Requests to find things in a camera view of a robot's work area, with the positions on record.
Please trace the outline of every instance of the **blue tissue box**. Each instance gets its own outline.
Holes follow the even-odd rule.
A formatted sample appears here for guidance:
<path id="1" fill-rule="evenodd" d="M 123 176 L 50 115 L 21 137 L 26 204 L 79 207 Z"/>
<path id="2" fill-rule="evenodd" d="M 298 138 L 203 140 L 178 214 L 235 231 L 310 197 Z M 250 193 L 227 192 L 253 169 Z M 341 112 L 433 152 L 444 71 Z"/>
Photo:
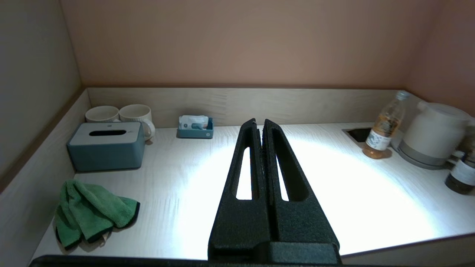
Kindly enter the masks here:
<path id="1" fill-rule="evenodd" d="M 177 129 L 178 138 L 200 138 L 211 139 L 213 138 L 213 118 L 208 118 L 208 127 L 206 130 L 182 130 Z"/>
<path id="2" fill-rule="evenodd" d="M 79 172 L 140 168 L 145 150 L 142 124 L 83 123 L 67 149 Z"/>

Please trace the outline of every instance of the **beige wall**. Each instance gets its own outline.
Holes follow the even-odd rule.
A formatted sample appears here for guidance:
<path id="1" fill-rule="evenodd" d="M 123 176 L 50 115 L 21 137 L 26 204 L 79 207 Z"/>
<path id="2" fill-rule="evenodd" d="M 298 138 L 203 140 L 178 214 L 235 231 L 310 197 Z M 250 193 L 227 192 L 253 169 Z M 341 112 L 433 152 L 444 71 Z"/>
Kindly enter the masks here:
<path id="1" fill-rule="evenodd" d="M 85 85 L 404 86 L 441 0 L 63 0 Z"/>
<path id="2" fill-rule="evenodd" d="M 475 116 L 475 0 L 450 0 L 411 73 L 408 88 Z"/>
<path id="3" fill-rule="evenodd" d="M 80 87 L 59 0 L 0 2 L 0 177 Z"/>

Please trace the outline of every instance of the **pink wall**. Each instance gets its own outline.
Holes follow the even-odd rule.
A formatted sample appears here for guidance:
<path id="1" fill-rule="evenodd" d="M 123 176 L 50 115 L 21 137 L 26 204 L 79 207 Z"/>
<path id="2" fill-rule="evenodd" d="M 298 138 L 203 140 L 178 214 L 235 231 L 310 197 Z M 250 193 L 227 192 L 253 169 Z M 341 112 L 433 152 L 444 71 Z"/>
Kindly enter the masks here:
<path id="1" fill-rule="evenodd" d="M 475 116 L 475 0 L 451 0 L 410 75 L 408 88 Z"/>
<path id="2" fill-rule="evenodd" d="M 441 0 L 63 0 L 85 85 L 401 87 Z"/>

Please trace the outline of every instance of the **small blue tray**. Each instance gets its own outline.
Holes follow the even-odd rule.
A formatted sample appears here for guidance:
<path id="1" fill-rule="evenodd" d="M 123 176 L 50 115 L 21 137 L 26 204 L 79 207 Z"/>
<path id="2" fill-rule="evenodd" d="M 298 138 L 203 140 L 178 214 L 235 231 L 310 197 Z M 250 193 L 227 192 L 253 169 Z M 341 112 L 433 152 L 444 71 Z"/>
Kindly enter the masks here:
<path id="1" fill-rule="evenodd" d="M 211 139 L 213 138 L 213 118 L 208 118 L 208 127 L 206 130 L 181 130 L 177 129 L 178 138 L 199 138 Z"/>

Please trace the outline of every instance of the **plastic bottle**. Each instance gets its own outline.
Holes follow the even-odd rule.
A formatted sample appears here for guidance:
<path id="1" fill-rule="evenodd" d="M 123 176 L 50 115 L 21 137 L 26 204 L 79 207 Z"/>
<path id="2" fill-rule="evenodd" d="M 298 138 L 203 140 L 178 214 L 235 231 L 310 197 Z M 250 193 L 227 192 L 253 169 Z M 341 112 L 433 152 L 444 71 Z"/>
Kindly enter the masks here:
<path id="1" fill-rule="evenodd" d="M 389 146 L 391 138 L 404 118 L 404 100 L 409 98 L 406 91 L 398 91 L 396 98 L 383 108 L 366 139 L 363 153 L 370 158 L 380 159 Z"/>
<path id="2" fill-rule="evenodd" d="M 446 186 L 460 194 L 469 193 L 475 186 L 475 149 L 460 159 L 447 176 Z"/>

